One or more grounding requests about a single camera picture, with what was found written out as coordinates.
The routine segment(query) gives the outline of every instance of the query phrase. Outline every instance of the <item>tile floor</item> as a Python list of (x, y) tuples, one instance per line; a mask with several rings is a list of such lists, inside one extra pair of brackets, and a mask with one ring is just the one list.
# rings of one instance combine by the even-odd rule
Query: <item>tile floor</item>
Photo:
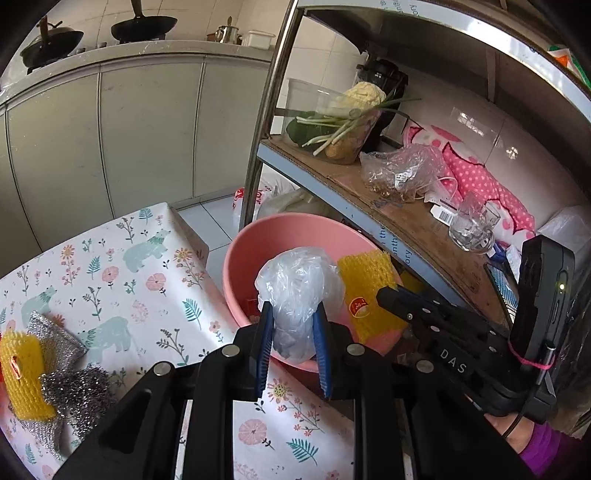
[(209, 247), (206, 270), (223, 293), (222, 266), (230, 242), (238, 233), (232, 219), (233, 196), (193, 205), (179, 214)]

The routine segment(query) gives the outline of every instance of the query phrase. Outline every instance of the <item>white plastic container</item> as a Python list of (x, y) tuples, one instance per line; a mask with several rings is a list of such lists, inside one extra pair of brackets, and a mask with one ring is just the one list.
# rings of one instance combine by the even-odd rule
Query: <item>white plastic container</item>
[(242, 45), (245, 47), (260, 48), (261, 50), (269, 50), (273, 37), (275, 35), (272, 33), (250, 30), (244, 37), (244, 40), (242, 40)]

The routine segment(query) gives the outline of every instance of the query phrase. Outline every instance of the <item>yellow scrubber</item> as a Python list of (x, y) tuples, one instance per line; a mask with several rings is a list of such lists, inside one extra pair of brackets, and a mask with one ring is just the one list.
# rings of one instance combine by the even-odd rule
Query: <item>yellow scrubber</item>
[(342, 257), (337, 262), (345, 283), (345, 303), (361, 343), (407, 323), (387, 312), (375, 299), (382, 287), (396, 288), (390, 256), (380, 250)]
[(21, 420), (49, 420), (56, 410), (43, 400), (39, 376), (45, 373), (41, 345), (34, 335), (7, 330), (0, 341), (2, 375), (14, 414)]

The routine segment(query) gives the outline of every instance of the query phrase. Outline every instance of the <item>silver screw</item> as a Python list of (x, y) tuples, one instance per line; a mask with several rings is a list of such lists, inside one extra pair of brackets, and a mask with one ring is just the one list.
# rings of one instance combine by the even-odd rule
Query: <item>silver screw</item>
[(230, 345), (226, 345), (224, 348), (222, 348), (222, 355), (223, 356), (227, 356), (227, 357), (237, 356), (239, 353), (240, 353), (240, 347), (238, 345), (234, 345), (233, 343), (230, 343)]
[(160, 362), (159, 364), (154, 365), (154, 373), (159, 377), (168, 375), (169, 372), (170, 364), (168, 362)]
[(351, 343), (347, 346), (347, 353), (353, 356), (361, 356), (365, 353), (365, 347), (359, 343)]
[(435, 367), (429, 360), (419, 360), (416, 367), (417, 370), (422, 374), (430, 374), (433, 370), (435, 370)]

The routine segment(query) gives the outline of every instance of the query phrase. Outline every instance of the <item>teal bear illustration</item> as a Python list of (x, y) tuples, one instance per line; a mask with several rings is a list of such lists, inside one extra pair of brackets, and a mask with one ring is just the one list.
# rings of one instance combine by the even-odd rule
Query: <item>teal bear illustration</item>
[(52, 286), (47, 287), (45, 291), (42, 291), (36, 297), (28, 299), (21, 308), (22, 324), (27, 328), (29, 326), (29, 320), (31, 319), (31, 313), (37, 312), (45, 315), (49, 313), (49, 301), (56, 293), (56, 289)]
[(103, 360), (103, 351), (115, 345), (115, 352), (129, 350), (131, 335), (127, 329), (127, 320), (113, 317), (98, 327), (78, 333), (79, 340), (88, 347), (86, 359), (90, 364), (99, 364)]
[(123, 254), (125, 265), (130, 272), (137, 273), (144, 266), (144, 260), (150, 256), (161, 258), (163, 253), (168, 250), (164, 246), (164, 238), (170, 233), (170, 230), (160, 230), (156, 235), (148, 238), (145, 242), (130, 247)]

